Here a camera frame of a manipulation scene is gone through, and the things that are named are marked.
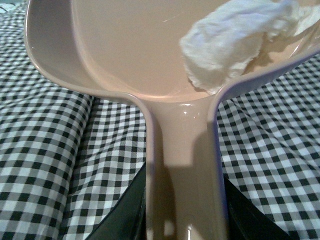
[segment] tissue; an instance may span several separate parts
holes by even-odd
[[[315,24],[320,8],[296,0],[230,0],[193,24],[180,40],[192,84],[215,94],[258,56],[263,36],[295,36]]]

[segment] ladle handle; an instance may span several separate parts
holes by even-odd
[[[227,211],[220,155],[213,142],[210,98],[146,102],[147,239],[226,240]]]

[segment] white tissue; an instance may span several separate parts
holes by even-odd
[[[188,77],[213,95],[258,56],[265,33],[269,40],[295,36],[319,19],[319,6],[299,7],[296,0],[230,0],[180,40]]]

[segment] black and white checkered fabric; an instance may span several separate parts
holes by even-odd
[[[0,15],[0,238],[57,239],[92,98],[34,68],[24,14]]]
[[[41,76],[25,8],[0,15],[0,238],[84,239],[144,164],[145,120]]]
[[[95,99],[60,228],[85,239],[116,205],[145,162],[146,124],[135,106]]]
[[[320,54],[219,106],[224,172],[294,239],[320,239]]]
[[[1,3],[0,1],[0,14],[14,10],[18,5],[19,3]]]

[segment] checkered cloth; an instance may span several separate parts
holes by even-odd
[[[294,239],[320,239],[320,54],[219,106],[224,172]]]
[[[0,238],[85,239],[144,164],[145,120],[41,76],[25,8],[0,14]]]
[[[0,238],[85,239],[141,166],[135,106],[59,87],[30,63],[26,4],[0,14]],[[319,55],[219,108],[224,172],[296,239],[320,238]]]
[[[72,175],[59,238],[85,239],[116,205],[145,162],[140,110],[94,99]]]

